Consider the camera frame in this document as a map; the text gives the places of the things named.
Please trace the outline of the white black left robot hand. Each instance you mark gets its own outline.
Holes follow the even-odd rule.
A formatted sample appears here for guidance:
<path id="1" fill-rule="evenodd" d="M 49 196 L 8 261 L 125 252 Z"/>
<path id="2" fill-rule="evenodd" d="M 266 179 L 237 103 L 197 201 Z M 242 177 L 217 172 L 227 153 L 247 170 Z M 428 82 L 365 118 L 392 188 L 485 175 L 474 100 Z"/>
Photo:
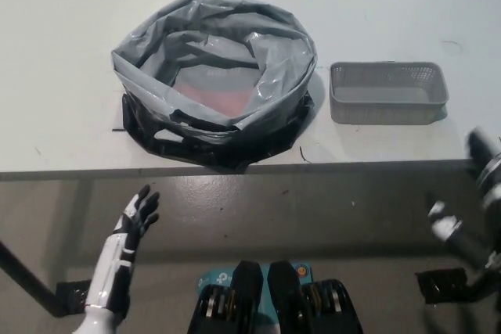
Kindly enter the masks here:
<path id="1" fill-rule="evenodd" d="M 126 253 L 135 252 L 148 228 L 159 219 L 156 212 L 160 193 L 150 194 L 150 185 L 145 185 L 123 210 L 113 230 L 113 234 L 124 236 Z"/>

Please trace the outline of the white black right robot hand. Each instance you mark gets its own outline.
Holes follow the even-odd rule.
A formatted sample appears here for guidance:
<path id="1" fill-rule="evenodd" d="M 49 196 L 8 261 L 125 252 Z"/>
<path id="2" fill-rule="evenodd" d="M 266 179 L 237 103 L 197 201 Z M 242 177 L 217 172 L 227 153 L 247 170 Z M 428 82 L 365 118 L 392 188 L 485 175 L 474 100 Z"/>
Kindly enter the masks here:
<path id="1" fill-rule="evenodd" d="M 478 127 L 467 137 L 470 176 L 481 196 L 481 212 L 492 244 L 483 246 L 465 230 L 463 222 L 444 201 L 427 198 L 427 217 L 434 236 L 448 251 L 476 270 L 500 269 L 500 149 Z"/>

